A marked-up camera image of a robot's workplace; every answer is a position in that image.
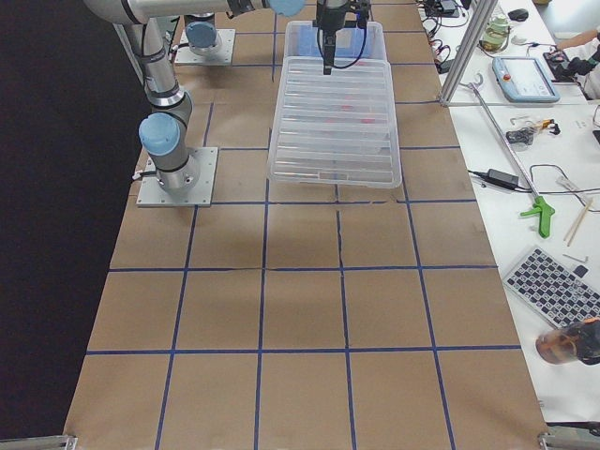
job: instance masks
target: green trigger handle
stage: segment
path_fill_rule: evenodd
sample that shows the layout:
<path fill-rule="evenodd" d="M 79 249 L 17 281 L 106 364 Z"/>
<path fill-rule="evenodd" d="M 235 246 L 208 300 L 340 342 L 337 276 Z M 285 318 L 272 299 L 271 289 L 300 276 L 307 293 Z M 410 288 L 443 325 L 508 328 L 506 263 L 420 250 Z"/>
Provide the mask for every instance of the green trigger handle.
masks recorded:
<path fill-rule="evenodd" d="M 555 213 L 554 208 L 546 203 L 541 195 L 535 197 L 533 201 L 533 209 L 521 213 L 522 217 L 540 215 L 540 225 L 538 231 L 540 236 L 546 238 L 550 236 L 550 218 Z"/>

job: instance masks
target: black wall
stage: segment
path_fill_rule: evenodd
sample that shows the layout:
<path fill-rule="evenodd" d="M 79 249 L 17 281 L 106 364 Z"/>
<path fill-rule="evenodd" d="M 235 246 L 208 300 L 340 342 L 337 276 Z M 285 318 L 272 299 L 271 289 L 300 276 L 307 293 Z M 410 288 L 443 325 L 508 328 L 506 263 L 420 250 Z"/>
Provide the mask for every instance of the black wall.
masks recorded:
<path fill-rule="evenodd" d="M 143 90 L 82 0 L 0 7 L 0 439 L 61 434 L 139 155 Z"/>

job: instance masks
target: plastic bin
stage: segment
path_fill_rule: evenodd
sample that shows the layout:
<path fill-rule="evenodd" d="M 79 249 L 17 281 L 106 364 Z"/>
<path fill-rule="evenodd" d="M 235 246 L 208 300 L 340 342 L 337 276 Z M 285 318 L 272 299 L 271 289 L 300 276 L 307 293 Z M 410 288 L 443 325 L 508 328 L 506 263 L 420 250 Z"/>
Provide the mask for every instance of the plastic bin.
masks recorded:
<path fill-rule="evenodd" d="M 336 58 L 354 59 L 360 53 L 363 45 L 364 30 L 358 28 L 345 28 L 337 32 Z M 321 57 L 317 46 L 317 28 L 311 21 L 292 21 L 285 29 L 285 47 L 283 57 L 287 56 L 313 56 Z M 382 59 L 387 61 L 385 54 L 385 41 L 380 23 L 367 23 L 367 42 L 363 50 L 365 59 Z"/>
<path fill-rule="evenodd" d="M 339 58 L 340 64 L 351 61 Z M 323 75 L 321 57 L 284 58 L 268 168 L 276 181 L 397 187 L 400 155 L 389 63 L 364 59 Z"/>

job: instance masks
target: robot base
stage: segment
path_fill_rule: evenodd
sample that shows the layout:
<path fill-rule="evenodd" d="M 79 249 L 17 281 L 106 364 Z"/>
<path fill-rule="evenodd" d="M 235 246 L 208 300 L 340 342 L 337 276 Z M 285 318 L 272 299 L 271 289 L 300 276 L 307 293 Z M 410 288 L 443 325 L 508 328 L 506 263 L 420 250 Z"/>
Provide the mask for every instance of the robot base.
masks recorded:
<path fill-rule="evenodd" d="M 189 156 L 196 159 L 200 167 L 200 177 L 196 184 L 183 192 L 164 190 L 155 176 L 145 176 L 140 186 L 137 205 L 150 206 L 210 206 L 215 186 L 217 171 L 217 147 L 191 148 Z M 148 159 L 145 170 L 154 171 L 156 168 L 152 159 Z"/>
<path fill-rule="evenodd" d="M 206 55 L 194 53 L 189 47 L 183 47 L 177 50 L 175 64 L 178 66 L 230 66 L 233 59 L 233 44 L 235 42 L 235 30 L 217 30 L 221 45 L 214 52 L 207 52 Z M 188 44 L 186 30 L 181 35 L 179 45 Z"/>

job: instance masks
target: white table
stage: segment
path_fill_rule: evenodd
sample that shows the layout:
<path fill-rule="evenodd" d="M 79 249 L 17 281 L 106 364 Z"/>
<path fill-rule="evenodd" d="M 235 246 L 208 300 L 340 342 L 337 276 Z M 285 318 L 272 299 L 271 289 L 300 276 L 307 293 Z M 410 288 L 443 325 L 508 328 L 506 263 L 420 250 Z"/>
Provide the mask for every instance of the white table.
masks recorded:
<path fill-rule="evenodd" d="M 516 24 L 512 35 L 539 43 L 554 42 L 531 0 L 501 0 L 500 4 L 506 12 L 516 8 L 526 8 L 530 12 L 526 22 Z M 443 19 L 446 24 L 464 21 L 462 17 Z M 425 26 L 431 26 L 430 22 L 425 22 Z M 454 57 L 454 49 L 465 30 L 466 27 L 442 28 L 437 34 L 436 38 L 441 38 L 444 44 L 452 47 L 450 58 Z M 526 50 L 527 47 L 510 44 L 502 55 L 524 56 Z M 530 56 L 543 60 L 541 54 L 547 50 L 546 46 L 532 48 Z M 580 188 L 600 187 L 600 144 L 592 135 L 595 106 L 586 102 L 578 87 L 559 86 L 561 100 L 553 105 L 516 106 L 504 98 L 491 70 L 491 59 L 480 50 L 473 54 L 463 82 L 474 81 L 478 72 L 485 80 L 481 93 L 488 104 L 497 105 L 491 106 L 491 110 L 505 130 L 514 129 L 511 118 L 524 115 L 533 119 L 553 118 L 560 125 L 562 134 L 538 135 L 531 147 L 518 153 L 526 167 L 540 163 L 557 164 Z M 471 90 L 459 87 L 451 104 L 450 112 L 467 167 L 480 172 L 493 168 L 518 174 L 483 109 L 469 106 L 478 105 Z M 540 190 L 563 190 L 555 182 L 560 176 L 558 172 L 540 168 L 535 170 L 534 175 Z M 522 177 L 521 185 L 527 186 Z M 543 239 L 537 233 L 537 217 L 519 217 L 519 213 L 531 209 L 531 195 L 482 187 L 478 183 L 474 183 L 474 190 L 501 276 L 513 268 L 533 246 L 539 246 L 571 269 L 579 263 L 563 254 L 579 259 L 588 256 L 589 262 L 585 265 L 589 272 L 583 280 L 600 292 L 600 214 L 588 214 L 572 246 L 567 247 L 563 238 L 582 209 L 575 197 L 545 196 L 546 201 L 556 209 L 556 214 L 552 218 L 550 237 Z M 596 198 L 595 207 L 600 209 L 600 197 Z M 545 362 L 538 355 L 534 343 L 539 335 L 550 330 L 550 326 L 512 292 L 506 290 L 506 296 L 545 420 L 600 421 L 600 366 L 589 367 L 579 362 L 553 366 Z"/>

